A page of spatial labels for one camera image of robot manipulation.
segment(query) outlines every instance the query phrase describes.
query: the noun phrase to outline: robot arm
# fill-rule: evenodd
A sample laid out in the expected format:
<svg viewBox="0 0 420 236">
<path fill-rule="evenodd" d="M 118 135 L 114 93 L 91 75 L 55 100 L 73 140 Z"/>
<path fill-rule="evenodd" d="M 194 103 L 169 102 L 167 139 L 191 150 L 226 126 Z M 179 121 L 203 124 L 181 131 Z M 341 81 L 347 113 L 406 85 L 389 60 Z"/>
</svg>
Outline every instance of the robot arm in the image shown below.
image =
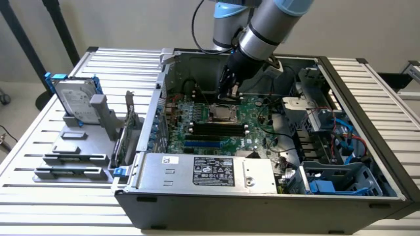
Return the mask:
<svg viewBox="0 0 420 236">
<path fill-rule="evenodd" d="M 267 63 L 267 59 L 286 39 L 299 19 L 309 12 L 313 2 L 314 0 L 263 0 L 225 67 L 219 81 L 221 99 L 239 99 L 238 88 L 245 80 L 255 76 L 262 66 Z M 225 6 L 234 9 L 231 12 L 227 12 L 226 15 L 229 17 L 238 16 L 241 19 L 245 14 L 249 14 L 246 6 L 230 6 L 230 4 Z M 221 6 L 217 5 L 215 16 L 218 11 L 221 12 Z M 222 22 L 221 18 L 223 18 L 223 15 L 217 17 L 215 22 L 214 42 L 217 45 L 217 42 L 223 41 L 223 37 L 221 37 L 223 33 L 226 38 L 233 37 L 233 25 L 238 27 L 238 24 L 243 24 L 243 21 L 239 21 L 237 25 L 230 24 L 226 27 L 221 27 L 218 26 Z M 223 45 L 227 45 L 227 43 L 222 43 L 218 46 L 225 48 Z"/>
</svg>

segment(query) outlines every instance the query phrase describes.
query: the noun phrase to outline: floor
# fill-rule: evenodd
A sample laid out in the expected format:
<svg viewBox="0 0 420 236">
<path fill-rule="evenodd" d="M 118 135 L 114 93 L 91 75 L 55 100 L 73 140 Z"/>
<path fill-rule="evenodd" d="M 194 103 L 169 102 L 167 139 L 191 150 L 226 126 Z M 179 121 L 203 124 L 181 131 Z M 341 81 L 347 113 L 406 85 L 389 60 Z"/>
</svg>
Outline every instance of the floor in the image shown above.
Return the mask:
<svg viewBox="0 0 420 236">
<path fill-rule="evenodd" d="M 9 105 L 0 104 L 0 125 L 3 125 L 17 139 L 21 139 L 34 119 L 39 115 L 35 107 L 38 96 L 46 91 L 42 83 L 0 82 L 0 88 L 11 96 L 13 102 Z M 7 137 L 6 141 L 15 145 L 15 141 Z M 0 151 L 0 163 L 6 158 Z"/>
</svg>

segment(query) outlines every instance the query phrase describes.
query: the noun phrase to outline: metal table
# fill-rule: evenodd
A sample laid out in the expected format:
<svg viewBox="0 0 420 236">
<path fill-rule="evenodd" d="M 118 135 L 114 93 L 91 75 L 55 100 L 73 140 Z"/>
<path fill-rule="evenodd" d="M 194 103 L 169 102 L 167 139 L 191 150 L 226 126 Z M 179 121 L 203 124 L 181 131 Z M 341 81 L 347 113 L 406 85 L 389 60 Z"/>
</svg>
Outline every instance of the metal table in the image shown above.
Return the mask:
<svg viewBox="0 0 420 236">
<path fill-rule="evenodd" d="M 110 108 L 115 109 L 118 116 L 126 116 L 126 91 L 135 91 L 135 109 L 141 116 L 146 116 L 151 88 L 162 71 L 161 54 L 162 51 L 99 48 L 98 51 L 86 53 L 71 75 L 98 75 Z M 361 64 L 355 59 L 331 58 L 331 62 L 373 117 L 375 126 L 385 133 L 385 139 L 393 135 L 395 126 L 399 133 L 394 135 L 405 140 L 405 136 L 411 135 L 413 142 L 417 142 L 413 147 L 403 146 L 410 144 L 407 141 L 402 143 L 390 140 L 389 144 L 420 186 L 420 157 L 417 154 L 420 152 L 420 133 L 414 132 L 419 127 L 411 122 L 410 108 L 399 103 L 398 95 L 387 90 L 387 85 L 369 64 Z M 367 91 L 358 83 L 365 83 L 365 87 L 369 84 L 374 89 Z M 397 114 L 394 117 L 401 121 L 391 122 L 382 116 L 383 113 Z M 218 233 L 137 229 L 119 206 L 110 184 L 33 181 L 34 169 L 42 164 L 43 154 L 50 151 L 63 128 L 63 115 L 65 109 L 54 96 L 0 164 L 0 235 L 217 235 Z M 355 235 L 418 236 L 420 212 L 402 220 L 381 220 Z"/>
</svg>

